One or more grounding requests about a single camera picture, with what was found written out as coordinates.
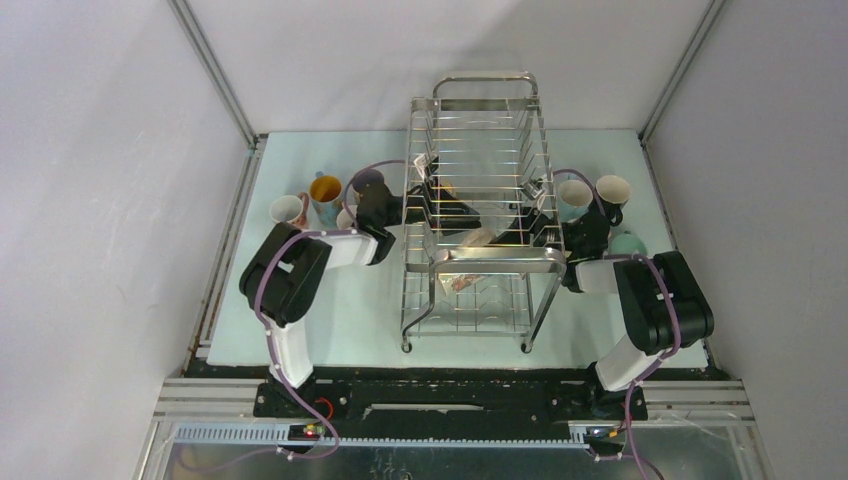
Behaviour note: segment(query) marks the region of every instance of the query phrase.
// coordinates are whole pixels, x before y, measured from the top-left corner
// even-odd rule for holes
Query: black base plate
[[[310,383],[299,394],[316,408],[316,398],[332,402],[339,435],[354,438],[556,440],[570,438],[569,420],[624,419],[621,403],[593,404],[586,385],[551,379],[351,379]],[[261,384],[260,397],[256,417],[310,417],[276,381]],[[641,389],[631,415],[648,418]]]

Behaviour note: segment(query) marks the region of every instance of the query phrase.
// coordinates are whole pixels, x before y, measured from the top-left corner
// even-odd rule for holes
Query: white mug
[[[582,180],[569,179],[557,187],[557,210],[560,222],[572,222],[589,211],[592,189]]]
[[[595,182],[595,190],[604,206],[604,213],[610,225],[617,227],[624,219],[621,209],[630,200],[632,190],[627,180],[617,175],[604,175]]]
[[[347,208],[350,209],[350,213],[352,213],[354,217],[356,216],[357,206],[358,205],[347,206]],[[336,227],[339,230],[348,230],[350,228],[353,228],[353,218],[351,218],[350,215],[347,214],[347,211],[344,208],[342,208],[342,211],[339,212],[339,216],[336,217]]]
[[[306,212],[309,209],[309,195],[300,192],[297,195],[285,195],[274,200],[268,209],[274,223],[287,222],[295,228],[305,230],[309,226]]]

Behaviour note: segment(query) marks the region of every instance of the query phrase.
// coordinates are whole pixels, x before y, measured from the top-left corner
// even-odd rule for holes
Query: blue mug
[[[318,214],[318,220],[328,227],[336,226],[336,218],[342,211],[342,182],[332,175],[316,172],[309,186],[309,197]]]

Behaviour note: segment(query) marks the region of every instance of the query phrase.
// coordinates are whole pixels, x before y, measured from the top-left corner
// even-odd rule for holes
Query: dish rack
[[[526,82],[530,94],[439,98],[447,83],[502,81]],[[432,98],[412,100],[407,153],[402,350],[412,350],[410,337],[513,336],[529,353],[565,272],[535,78],[469,72],[439,81]],[[463,244],[481,227],[496,238]],[[447,289],[445,278],[468,285]]]

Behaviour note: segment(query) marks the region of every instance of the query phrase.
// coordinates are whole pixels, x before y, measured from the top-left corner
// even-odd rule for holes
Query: teal mug
[[[619,233],[610,242],[609,252],[611,255],[633,255],[634,253],[648,254],[645,243],[630,232]]]

